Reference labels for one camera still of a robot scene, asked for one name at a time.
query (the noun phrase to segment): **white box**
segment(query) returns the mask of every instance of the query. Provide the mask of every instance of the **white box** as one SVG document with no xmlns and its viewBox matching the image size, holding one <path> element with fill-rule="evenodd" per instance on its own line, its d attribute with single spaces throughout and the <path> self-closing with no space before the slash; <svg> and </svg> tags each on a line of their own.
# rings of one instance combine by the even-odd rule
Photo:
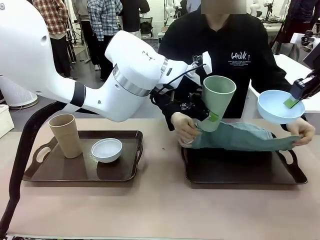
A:
<svg viewBox="0 0 320 240">
<path fill-rule="evenodd" d="M 14 122 L 11 119 L 8 105 L 0 104 L 0 138 L 14 127 Z"/>
</svg>

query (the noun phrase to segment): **person's left hand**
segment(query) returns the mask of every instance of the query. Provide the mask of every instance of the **person's left hand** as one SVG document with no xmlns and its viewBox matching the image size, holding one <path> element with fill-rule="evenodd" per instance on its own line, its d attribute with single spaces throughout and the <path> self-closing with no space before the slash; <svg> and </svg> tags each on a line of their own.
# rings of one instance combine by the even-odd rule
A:
<svg viewBox="0 0 320 240">
<path fill-rule="evenodd" d="M 294 146 L 308 144 L 316 133 L 316 129 L 301 117 L 292 123 L 288 123 L 286 128 L 293 136 L 301 136 L 301 139 L 293 143 Z"/>
</svg>

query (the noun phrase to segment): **hand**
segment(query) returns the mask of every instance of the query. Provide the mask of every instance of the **hand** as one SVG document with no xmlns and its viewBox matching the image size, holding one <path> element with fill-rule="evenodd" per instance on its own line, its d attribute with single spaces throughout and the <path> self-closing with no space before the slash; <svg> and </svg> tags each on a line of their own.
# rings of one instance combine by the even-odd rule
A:
<svg viewBox="0 0 320 240">
<path fill-rule="evenodd" d="M 179 142 L 184 143 L 192 142 L 200 132 L 191 117 L 181 113 L 175 112 L 171 116 L 171 123 L 174 126 L 174 130 L 178 136 Z"/>
<path fill-rule="evenodd" d="M 293 143 L 294 146 L 301 146 L 308 144 L 316 133 L 316 129 L 301 117 L 292 123 L 288 123 L 286 128 L 294 136 L 301 136 L 301 139 Z"/>
</svg>

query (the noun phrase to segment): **neck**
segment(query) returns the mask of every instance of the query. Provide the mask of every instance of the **neck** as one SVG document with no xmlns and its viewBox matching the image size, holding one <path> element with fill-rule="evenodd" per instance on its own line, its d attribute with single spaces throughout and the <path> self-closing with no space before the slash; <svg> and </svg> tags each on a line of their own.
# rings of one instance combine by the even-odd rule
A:
<svg viewBox="0 0 320 240">
<path fill-rule="evenodd" d="M 225 25 L 230 14 L 206 14 L 205 16 L 210 28 L 215 31 L 218 31 Z"/>
</svg>

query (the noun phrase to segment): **red plaid shirt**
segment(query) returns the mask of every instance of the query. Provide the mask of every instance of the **red plaid shirt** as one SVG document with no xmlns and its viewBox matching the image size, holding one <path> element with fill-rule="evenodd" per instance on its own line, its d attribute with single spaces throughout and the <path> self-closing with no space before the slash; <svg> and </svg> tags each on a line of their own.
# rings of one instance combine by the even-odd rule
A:
<svg viewBox="0 0 320 240">
<path fill-rule="evenodd" d="M 68 10 L 62 0 L 33 0 L 33 5 L 42 15 L 50 34 L 67 32 Z"/>
</svg>

